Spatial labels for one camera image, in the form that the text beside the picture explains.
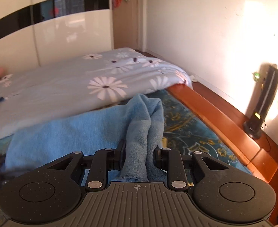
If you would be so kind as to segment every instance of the door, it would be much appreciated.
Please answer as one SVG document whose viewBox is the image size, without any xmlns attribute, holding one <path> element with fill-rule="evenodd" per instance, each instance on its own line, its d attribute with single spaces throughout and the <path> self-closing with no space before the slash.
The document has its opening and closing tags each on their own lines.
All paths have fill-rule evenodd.
<svg viewBox="0 0 278 227">
<path fill-rule="evenodd" d="M 122 0 L 113 8 L 114 47 L 138 48 L 138 0 Z"/>
</svg>

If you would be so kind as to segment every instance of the reddish brown floor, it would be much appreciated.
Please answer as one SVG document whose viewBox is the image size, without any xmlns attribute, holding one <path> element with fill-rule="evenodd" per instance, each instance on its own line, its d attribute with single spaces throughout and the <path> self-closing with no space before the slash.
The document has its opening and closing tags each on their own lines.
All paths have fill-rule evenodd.
<svg viewBox="0 0 278 227">
<path fill-rule="evenodd" d="M 153 57 L 149 53 L 140 53 L 144 54 L 147 57 Z M 198 94 L 202 95 L 205 99 L 207 99 L 216 108 L 218 108 L 221 112 L 227 115 L 233 122 L 235 122 L 242 129 L 242 124 L 246 120 L 248 120 L 248 118 L 243 113 L 241 113 L 234 106 L 232 106 L 222 97 L 220 97 L 201 83 L 193 83 L 193 88 Z M 261 148 L 264 148 L 269 153 L 269 155 L 278 163 L 278 146 L 270 137 L 268 137 L 268 140 L 270 142 L 270 146 L 268 144 L 268 141 L 266 140 L 265 134 L 263 133 L 261 138 L 259 140 L 256 140 L 256 143 Z M 278 224 L 278 170 L 269 184 L 273 187 L 277 196 L 276 207 L 273 210 L 269 220 L 272 224 L 276 225 Z"/>
</svg>

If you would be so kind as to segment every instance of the gray plastic panel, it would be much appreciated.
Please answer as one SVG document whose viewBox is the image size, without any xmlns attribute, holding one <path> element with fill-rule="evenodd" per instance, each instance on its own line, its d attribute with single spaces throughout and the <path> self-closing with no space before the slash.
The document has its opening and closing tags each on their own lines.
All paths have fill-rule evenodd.
<svg viewBox="0 0 278 227">
<path fill-rule="evenodd" d="M 4 227 L 26 227 L 7 221 Z M 228 227 L 201 213 L 184 192 L 167 189 L 163 183 L 120 183 L 99 192 L 88 193 L 81 205 L 63 219 L 37 227 L 90 226 L 190 226 Z M 270 227 L 262 220 L 247 225 Z"/>
</svg>

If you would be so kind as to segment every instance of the black tower fan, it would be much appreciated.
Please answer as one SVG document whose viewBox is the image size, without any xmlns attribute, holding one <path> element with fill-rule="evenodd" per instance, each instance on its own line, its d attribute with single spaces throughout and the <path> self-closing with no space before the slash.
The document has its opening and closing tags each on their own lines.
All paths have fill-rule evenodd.
<svg viewBox="0 0 278 227">
<path fill-rule="evenodd" d="M 254 109 L 249 121 L 246 121 L 243 124 L 244 131 L 253 139 L 259 139 L 261 137 L 261 125 L 263 124 L 276 95 L 278 88 L 277 65 L 274 64 L 269 66 L 267 77 L 263 86 L 264 87 L 256 108 Z"/>
</svg>

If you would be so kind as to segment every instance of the wooden bed rail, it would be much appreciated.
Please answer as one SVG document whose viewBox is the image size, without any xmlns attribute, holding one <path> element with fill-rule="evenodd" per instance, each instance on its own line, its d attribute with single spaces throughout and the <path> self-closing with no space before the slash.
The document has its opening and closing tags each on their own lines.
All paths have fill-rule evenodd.
<svg viewBox="0 0 278 227">
<path fill-rule="evenodd" d="M 167 90 L 213 130 L 254 176 L 270 182 L 278 164 L 229 117 L 184 84 L 171 86 Z"/>
</svg>

